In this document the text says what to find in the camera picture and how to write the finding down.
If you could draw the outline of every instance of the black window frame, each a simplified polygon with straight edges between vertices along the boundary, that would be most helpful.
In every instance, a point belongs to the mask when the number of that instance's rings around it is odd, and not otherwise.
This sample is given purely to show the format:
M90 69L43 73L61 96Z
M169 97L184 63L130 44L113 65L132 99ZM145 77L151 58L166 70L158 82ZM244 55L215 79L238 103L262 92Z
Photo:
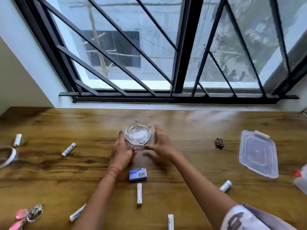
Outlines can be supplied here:
M280 81L280 85L274 88L272 94L265 93L263 84L261 83L258 73L255 69L250 53L244 42L240 28L236 22L236 18L230 8L228 0L221 0L217 5L216 16L213 22L212 29L210 29L210 35L208 42L205 46L205 51L201 60L200 68L193 86L190 92L185 92L184 81L188 69L190 55L194 43L194 38L197 31L198 21L201 14L201 8L204 0L182 0L180 20L178 25L178 33L176 42L172 42L162 27L158 24L155 18L151 15L149 10L144 6L140 0L136 2L146 12L148 17L153 21L159 31L168 40L171 46L175 50L173 72L172 76L168 77L161 71L160 68L140 49L140 45L135 45L129 36L122 31L116 23L102 10L101 7L94 0L87 0L93 8L96 8L100 14L102 14L115 29L132 44L132 46L138 51L142 57L144 57L157 71L171 84L170 91L153 91L147 85L145 85L140 79L128 71L120 61L110 56L105 50L103 50L99 44L91 41L89 37L84 36L82 31L79 30L73 23L71 23L65 16L59 13L52 5L46 0L14 0L17 7L20 9L29 27L33 31L33 34L37 38L39 44L44 50L46 56L57 72L58 76L62 80L67 92L61 92L59 96L70 96L74 102L89 102L89 101L101 101L101 102L157 102L157 103L216 103L216 104L275 104L281 99L298 99L296 95L286 95L286 93L307 73L307 55L301 60L301 62L290 71L288 55L286 52L283 29L281 25L278 3L277 0L270 0L270 6L273 14L276 33L278 36L278 43L281 49L283 57L283 63L286 65L287 76ZM236 93L230 85L227 77L224 75L222 69L215 60L213 54L210 51L213 38L222 15L223 9L226 9L237 37L244 49L244 53L248 58L248 61L257 76L257 81L262 91L258 93ZM124 71L133 80L139 83L145 91L130 91L123 90L117 85L112 83L106 77L95 71L92 67L88 66L85 62L70 53L63 42L57 26L53 21L50 14L59 17L69 27L71 27L79 36L99 51L103 56L112 61L122 71ZM225 81L228 83L232 93L218 93L216 90L210 88L204 88L199 82L203 68L207 57L210 56L214 63L217 65L220 73L223 75ZM85 69L93 73L98 79L101 79L114 90L99 90L92 89L81 81L79 74L72 61L77 62Z

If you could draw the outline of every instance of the pink keychain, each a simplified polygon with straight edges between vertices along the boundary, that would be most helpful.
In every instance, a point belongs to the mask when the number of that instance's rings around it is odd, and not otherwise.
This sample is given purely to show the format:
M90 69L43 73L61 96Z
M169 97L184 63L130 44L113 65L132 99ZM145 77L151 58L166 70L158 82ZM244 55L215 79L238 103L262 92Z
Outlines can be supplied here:
M43 213L43 205L38 204L33 209L20 209L16 213L18 220L9 230L22 230L28 223L33 223L38 220Z

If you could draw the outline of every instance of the white cylindrical object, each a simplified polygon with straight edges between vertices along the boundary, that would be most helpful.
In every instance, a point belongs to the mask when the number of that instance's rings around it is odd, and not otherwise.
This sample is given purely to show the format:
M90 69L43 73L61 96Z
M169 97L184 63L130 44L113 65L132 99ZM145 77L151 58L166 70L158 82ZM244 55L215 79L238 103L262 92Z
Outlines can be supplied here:
M15 138L15 141L14 141L14 144L13 144L13 147L17 147L17 146L20 145L21 137L22 137L22 134L17 134L17 135L16 135L16 138Z
M75 221L76 218L78 218L78 216L80 215L80 213L82 212L82 210L84 209L85 206L86 206L86 204L69 217L71 222Z
M137 205L141 205L142 204L142 183L138 183L137 184Z
M70 152L74 147L76 147L76 143L72 143L72 144L62 153L62 155L63 155L63 156L67 156L67 154L69 154L69 152Z
M227 180L224 185L221 186L220 190L226 192L232 186L231 181Z
M169 230L174 230L174 215L169 214L168 219L169 219Z

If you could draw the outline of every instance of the red object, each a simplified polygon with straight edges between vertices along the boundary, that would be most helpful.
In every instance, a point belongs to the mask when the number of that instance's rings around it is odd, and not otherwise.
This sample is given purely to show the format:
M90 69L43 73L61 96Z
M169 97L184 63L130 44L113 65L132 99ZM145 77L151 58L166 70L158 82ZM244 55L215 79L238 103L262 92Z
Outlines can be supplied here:
M302 176L301 171L302 171L301 169L296 170L294 176L300 178Z

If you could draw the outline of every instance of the blue and white box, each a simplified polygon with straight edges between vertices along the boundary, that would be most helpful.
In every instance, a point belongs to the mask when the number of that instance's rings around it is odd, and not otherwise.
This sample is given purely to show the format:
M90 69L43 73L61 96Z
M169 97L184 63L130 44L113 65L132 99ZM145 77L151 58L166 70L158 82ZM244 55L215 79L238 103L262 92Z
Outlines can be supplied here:
M129 171L129 181L130 182L144 181L146 179L147 179L146 168L140 168L140 169Z

